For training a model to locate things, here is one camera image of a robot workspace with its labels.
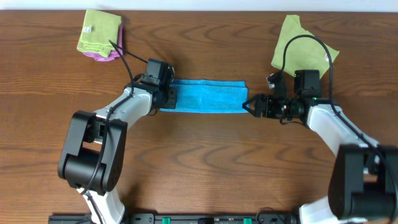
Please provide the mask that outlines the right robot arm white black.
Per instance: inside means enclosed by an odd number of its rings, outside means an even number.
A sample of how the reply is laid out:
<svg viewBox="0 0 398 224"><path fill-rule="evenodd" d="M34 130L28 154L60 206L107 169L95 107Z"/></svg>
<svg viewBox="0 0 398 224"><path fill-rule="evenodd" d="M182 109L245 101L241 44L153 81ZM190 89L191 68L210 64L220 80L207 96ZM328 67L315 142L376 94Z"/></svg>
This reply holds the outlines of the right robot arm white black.
<svg viewBox="0 0 398 224"><path fill-rule="evenodd" d="M397 148L382 146L361 131L338 105L322 98L320 73L297 70L293 98L284 78L267 77L272 95L259 94L243 103L255 117L299 123L317 133L335 155L328 194L299 206L297 223L362 223L397 216L397 187L390 171L397 171Z"/></svg>

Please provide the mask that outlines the blue microfiber cloth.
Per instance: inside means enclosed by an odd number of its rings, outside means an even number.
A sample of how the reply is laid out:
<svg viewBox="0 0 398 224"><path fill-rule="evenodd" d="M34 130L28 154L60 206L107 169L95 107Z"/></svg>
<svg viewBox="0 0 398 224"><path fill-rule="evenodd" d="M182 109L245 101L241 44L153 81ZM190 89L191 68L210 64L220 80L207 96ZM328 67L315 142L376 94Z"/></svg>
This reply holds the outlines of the blue microfiber cloth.
<svg viewBox="0 0 398 224"><path fill-rule="evenodd" d="M171 87L177 90L174 109L164 112L239 114L245 113L243 103L248 99L244 81L174 80Z"/></svg>

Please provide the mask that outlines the green folded cloth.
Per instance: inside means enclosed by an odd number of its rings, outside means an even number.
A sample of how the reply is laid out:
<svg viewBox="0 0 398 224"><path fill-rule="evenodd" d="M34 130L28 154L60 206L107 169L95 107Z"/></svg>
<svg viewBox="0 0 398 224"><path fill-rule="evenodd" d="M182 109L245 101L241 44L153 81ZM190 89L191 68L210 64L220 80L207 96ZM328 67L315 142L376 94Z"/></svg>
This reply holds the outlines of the green folded cloth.
<svg viewBox="0 0 398 224"><path fill-rule="evenodd" d="M83 53L96 53L109 57L118 41L122 17L108 12L86 10L83 27L76 49Z"/></svg>

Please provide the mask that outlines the green cloth unfolded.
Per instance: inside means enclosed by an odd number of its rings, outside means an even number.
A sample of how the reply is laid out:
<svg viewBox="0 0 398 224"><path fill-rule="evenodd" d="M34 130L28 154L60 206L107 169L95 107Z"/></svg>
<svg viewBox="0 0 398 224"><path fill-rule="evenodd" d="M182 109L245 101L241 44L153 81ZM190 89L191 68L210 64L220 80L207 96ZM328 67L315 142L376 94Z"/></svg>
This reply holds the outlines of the green cloth unfolded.
<svg viewBox="0 0 398 224"><path fill-rule="evenodd" d="M281 69L283 53L287 42L298 35L311 35L300 23L298 15L286 16L280 30L279 39L274 50L271 65ZM316 41L308 37L294 40L287 49L284 72L294 76L296 70L318 70L322 77L329 69L328 56L324 48Z"/></svg>

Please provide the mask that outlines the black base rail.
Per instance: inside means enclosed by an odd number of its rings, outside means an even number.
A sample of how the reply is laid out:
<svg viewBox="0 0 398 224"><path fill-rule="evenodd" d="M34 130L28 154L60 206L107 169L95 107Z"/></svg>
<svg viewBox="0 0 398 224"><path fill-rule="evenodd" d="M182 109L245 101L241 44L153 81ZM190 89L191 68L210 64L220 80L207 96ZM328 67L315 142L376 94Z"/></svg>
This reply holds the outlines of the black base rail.
<svg viewBox="0 0 398 224"><path fill-rule="evenodd" d="M259 215L154 215L136 213L122 218L124 224L299 224L295 214L260 213Z"/></svg>

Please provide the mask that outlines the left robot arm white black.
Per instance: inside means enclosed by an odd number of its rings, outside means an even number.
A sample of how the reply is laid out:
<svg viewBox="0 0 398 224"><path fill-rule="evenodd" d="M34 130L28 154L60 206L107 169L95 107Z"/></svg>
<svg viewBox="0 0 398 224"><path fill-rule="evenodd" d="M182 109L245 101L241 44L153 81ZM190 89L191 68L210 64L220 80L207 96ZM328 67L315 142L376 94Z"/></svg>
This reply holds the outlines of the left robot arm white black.
<svg viewBox="0 0 398 224"><path fill-rule="evenodd" d="M175 108L177 92L170 86L174 76L173 66L150 58L145 72L134 77L109 105L73 114L57 172L83 196L91 223L128 223L116 188L127 132L152 110Z"/></svg>

